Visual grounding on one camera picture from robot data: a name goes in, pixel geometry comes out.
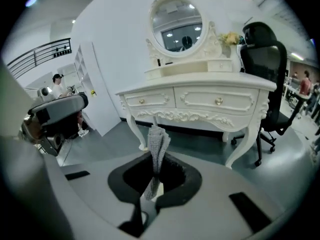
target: oval mirror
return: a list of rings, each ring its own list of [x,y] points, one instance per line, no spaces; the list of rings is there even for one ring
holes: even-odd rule
[[[153,34],[157,42],[171,52],[191,48],[202,33],[202,18],[187,0],[166,0],[152,17]]]

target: towel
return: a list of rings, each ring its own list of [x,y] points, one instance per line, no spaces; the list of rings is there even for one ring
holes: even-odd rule
[[[144,191],[144,197],[147,200],[153,199],[157,195],[160,180],[158,174],[161,171],[162,161],[165,156],[165,152],[170,143],[169,135],[165,129],[152,125],[148,133],[148,147],[152,155],[152,166],[154,177],[152,177],[149,185]]]

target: black metal railing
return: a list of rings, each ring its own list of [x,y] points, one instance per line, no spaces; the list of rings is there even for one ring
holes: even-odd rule
[[[25,52],[11,61],[7,67],[17,79],[36,66],[71,52],[70,38],[60,39]]]

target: gold drawer knob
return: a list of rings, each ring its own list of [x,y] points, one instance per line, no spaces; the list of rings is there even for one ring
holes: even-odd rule
[[[218,106],[220,106],[222,102],[223,102],[223,99],[220,97],[215,99],[215,104],[217,104]]]

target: ceiling light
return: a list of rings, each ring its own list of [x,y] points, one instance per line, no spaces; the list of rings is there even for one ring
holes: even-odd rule
[[[299,60],[301,60],[301,61],[304,60],[304,58],[302,58],[300,55],[298,55],[298,54],[296,54],[296,53],[294,53],[294,52],[292,52],[291,55],[294,56],[294,57],[296,57],[297,59],[299,59]]]
[[[26,6],[26,7],[30,7],[30,6],[32,6],[36,1],[37,1],[37,0],[28,0],[28,1],[26,1],[25,6]]]

